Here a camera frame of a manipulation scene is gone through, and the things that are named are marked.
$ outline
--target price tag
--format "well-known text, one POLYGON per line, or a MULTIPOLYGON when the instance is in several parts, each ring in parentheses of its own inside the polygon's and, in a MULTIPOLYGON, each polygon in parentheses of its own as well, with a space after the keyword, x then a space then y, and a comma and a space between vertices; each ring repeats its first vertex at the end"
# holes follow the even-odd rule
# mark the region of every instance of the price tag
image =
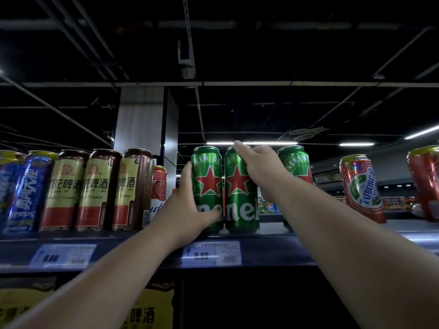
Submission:
POLYGON ((30 269, 85 269, 96 245, 47 243, 42 245, 28 267, 30 269))
POLYGON ((183 248, 182 267, 241 265, 239 241, 191 243, 183 248))

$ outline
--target gray pillar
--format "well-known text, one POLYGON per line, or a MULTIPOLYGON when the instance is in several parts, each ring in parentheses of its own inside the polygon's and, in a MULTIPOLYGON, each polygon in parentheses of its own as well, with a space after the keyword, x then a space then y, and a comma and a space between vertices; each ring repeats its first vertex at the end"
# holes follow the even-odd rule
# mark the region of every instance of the gray pillar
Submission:
POLYGON ((114 150, 151 151, 168 172, 166 198, 175 188, 177 172, 178 107, 169 89, 122 88, 114 137, 114 150))

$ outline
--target forearm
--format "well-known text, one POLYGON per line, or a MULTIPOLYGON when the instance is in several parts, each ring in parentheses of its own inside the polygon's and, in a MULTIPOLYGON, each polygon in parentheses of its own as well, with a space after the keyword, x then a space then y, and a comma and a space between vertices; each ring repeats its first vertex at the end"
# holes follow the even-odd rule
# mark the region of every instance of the forearm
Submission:
POLYGON ((361 326, 437 326, 434 254, 298 178, 279 185, 276 203, 361 326))
POLYGON ((130 307, 171 251, 172 241, 150 227, 108 253, 8 329, 120 328, 130 307))

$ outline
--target ceiling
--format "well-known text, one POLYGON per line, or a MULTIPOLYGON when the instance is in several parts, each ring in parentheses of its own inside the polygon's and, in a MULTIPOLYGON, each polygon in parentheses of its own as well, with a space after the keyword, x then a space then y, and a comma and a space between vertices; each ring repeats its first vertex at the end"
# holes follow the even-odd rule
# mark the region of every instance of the ceiling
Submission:
POLYGON ((191 40, 184 9, 183 0, 8 0, 0 70, 28 92, 0 78, 0 148, 111 147, 125 82, 194 81, 170 87, 178 168, 205 142, 294 141, 288 131, 325 127, 301 142, 317 162, 358 152, 341 142, 387 145, 439 123, 434 7, 187 0, 191 40))

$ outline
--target right hand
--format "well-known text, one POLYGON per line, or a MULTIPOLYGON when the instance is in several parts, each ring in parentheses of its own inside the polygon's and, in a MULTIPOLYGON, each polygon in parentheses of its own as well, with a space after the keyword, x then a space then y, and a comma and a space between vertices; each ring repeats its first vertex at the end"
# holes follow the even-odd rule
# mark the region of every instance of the right hand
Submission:
POLYGON ((276 152, 266 145, 251 149, 240 141, 235 141, 233 147, 247 163, 247 172, 255 184, 261 188, 264 199, 268 202, 275 202, 270 190, 292 177, 276 152))

